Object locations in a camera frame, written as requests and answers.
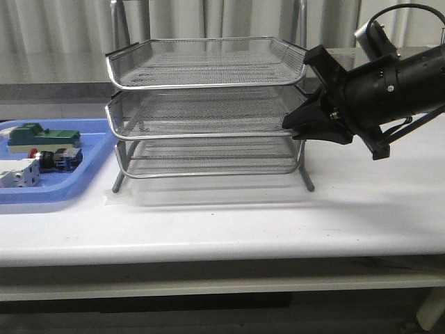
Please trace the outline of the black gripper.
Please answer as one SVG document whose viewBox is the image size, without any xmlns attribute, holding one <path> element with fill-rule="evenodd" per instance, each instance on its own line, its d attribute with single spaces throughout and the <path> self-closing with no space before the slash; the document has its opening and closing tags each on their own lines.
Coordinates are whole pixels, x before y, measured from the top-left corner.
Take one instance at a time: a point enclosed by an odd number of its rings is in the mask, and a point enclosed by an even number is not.
<svg viewBox="0 0 445 334">
<path fill-rule="evenodd" d="M 319 45 L 306 53 L 305 64 L 315 71 L 321 87 L 297 109 L 286 115 L 284 129 L 293 129 L 298 140 L 329 141 L 341 145 L 360 137 L 375 160 L 390 155 L 385 139 L 397 127 L 381 126 L 401 120 L 406 125 L 413 113 L 404 105 L 393 56 L 345 70 Z"/>
</svg>

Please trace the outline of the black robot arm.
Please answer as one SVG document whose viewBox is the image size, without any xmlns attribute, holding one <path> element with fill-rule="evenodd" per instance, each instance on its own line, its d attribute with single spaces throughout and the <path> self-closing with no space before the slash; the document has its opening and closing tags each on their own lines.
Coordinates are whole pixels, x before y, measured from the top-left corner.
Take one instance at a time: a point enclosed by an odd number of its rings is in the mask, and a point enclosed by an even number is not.
<svg viewBox="0 0 445 334">
<path fill-rule="evenodd" d="M 395 53 L 345 70 L 324 46 L 304 58 L 320 79 L 315 93 L 284 117 L 296 140 L 347 145 L 360 137 L 374 160 L 390 145 L 444 112 L 444 46 L 408 58 Z"/>
</svg>

